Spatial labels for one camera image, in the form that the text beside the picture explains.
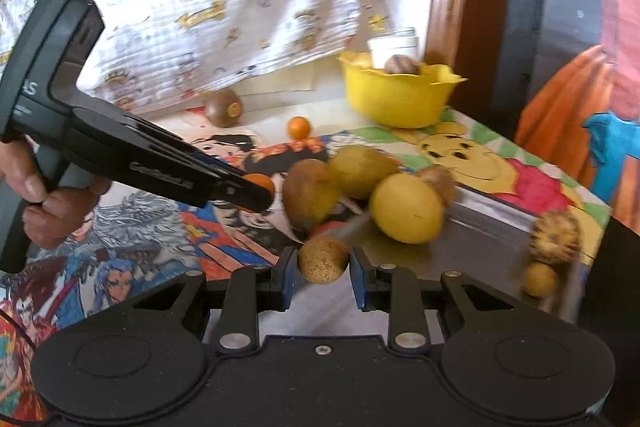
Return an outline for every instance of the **plastic bowl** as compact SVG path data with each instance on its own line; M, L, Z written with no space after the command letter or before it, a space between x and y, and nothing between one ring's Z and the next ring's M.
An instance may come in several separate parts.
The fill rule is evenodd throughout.
M385 74L354 64L355 57L353 52L339 57L347 100L361 115L390 127L420 129L436 123L454 88L466 80L441 64L422 65L420 75Z

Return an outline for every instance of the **hand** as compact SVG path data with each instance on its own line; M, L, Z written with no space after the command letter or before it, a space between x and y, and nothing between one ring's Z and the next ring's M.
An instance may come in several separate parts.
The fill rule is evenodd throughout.
M84 216L91 212L111 182L96 178L85 190L59 188L50 194L38 174L33 152L26 140L0 143L0 180L30 203L22 214L24 231L36 245L51 250L80 228Z

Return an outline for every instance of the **lemon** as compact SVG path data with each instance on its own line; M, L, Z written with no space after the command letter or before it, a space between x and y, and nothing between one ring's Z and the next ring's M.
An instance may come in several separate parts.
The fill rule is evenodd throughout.
M392 174L381 181L369 208L380 230L401 243L427 243L442 230L442 200L433 187L411 174Z

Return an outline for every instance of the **cable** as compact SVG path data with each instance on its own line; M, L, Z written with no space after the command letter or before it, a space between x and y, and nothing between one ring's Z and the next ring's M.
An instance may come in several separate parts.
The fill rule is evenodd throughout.
M9 324L11 324L15 330L18 332L18 334L20 334L20 336L22 338L24 338L24 340L27 342L27 344L29 344L29 347L31 347L31 349L33 349L33 352L36 352L36 345L35 343L31 340L31 337L29 335L27 335L27 332L24 331L24 328L21 327L20 324L18 324L14 318L9 315L7 312L5 312L4 310L0 309L0 315L2 316L2 318L4 318L4 320L6 320Z
M33 352L35 353L36 344L33 342L33 340L31 340L31 337L27 334L27 332L24 331L24 328L21 327L21 325L18 324L11 315L6 313L2 309L0 309L0 316L15 328L17 333L25 340L27 344L29 344L29 347L31 347L31 349L33 349ZM11 425L17 425L18 427L39 427L40 425L42 425L42 422L18 420L17 418L12 418L11 416L5 416L2 413L0 413L0 420L6 423L10 423Z

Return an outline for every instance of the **yellow ball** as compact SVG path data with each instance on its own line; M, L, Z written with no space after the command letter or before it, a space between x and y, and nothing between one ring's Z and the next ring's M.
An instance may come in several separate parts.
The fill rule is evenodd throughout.
M548 297L555 293L558 284L558 274L548 264L531 263L527 267L524 291L532 297Z
M430 185L411 174L392 174L382 180L369 208L380 230L401 243L427 243L442 230L442 200Z

